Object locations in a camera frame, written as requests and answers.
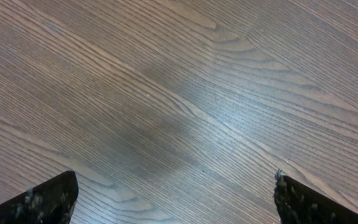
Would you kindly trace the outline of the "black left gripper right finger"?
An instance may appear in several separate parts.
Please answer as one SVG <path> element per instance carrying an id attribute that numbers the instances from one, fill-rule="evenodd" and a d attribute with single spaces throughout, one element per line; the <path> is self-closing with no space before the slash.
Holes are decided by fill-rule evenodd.
<path id="1" fill-rule="evenodd" d="M 282 224 L 358 224 L 358 213 L 285 175 L 275 174 L 274 202 Z"/>

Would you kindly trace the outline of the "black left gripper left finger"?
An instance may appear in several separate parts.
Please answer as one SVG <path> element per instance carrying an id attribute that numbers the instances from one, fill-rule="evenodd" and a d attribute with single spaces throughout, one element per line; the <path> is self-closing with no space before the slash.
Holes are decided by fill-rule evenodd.
<path id="1" fill-rule="evenodd" d="M 0 224 L 69 224 L 79 194 L 75 172 L 65 171 L 0 204 Z"/>

